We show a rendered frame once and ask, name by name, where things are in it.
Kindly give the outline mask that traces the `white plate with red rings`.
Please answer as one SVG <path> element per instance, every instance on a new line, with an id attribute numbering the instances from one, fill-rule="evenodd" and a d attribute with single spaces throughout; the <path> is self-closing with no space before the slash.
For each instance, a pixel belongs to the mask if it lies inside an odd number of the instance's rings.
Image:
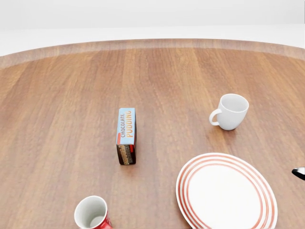
<path id="1" fill-rule="evenodd" d="M 278 207 L 264 176 L 224 153 L 190 159 L 176 180 L 179 209 L 193 229 L 275 229 Z"/>

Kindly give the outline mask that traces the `white mug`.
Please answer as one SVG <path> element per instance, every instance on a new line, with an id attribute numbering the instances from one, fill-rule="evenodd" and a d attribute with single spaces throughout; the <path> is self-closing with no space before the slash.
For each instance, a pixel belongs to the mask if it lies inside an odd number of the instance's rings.
<path id="1" fill-rule="evenodd" d="M 211 112 L 209 122 L 223 130 L 236 129 L 244 120 L 249 108 L 249 102 L 238 94 L 224 94 L 218 108 Z"/>

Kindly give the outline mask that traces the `chocolate pudding box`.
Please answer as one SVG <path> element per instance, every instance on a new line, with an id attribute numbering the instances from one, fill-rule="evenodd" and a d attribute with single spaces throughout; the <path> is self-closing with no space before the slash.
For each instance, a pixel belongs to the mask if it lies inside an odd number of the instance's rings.
<path id="1" fill-rule="evenodd" d="M 121 165 L 136 164 L 136 112 L 135 108 L 120 108 L 116 134 L 116 148 Z"/>

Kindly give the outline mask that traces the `red mug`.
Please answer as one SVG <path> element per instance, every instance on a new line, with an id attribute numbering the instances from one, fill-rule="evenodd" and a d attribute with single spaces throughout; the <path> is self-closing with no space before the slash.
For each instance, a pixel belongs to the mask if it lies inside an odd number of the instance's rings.
<path id="1" fill-rule="evenodd" d="M 80 229 L 112 229 L 107 203 L 100 196 L 81 200 L 75 208 L 74 221 Z"/>

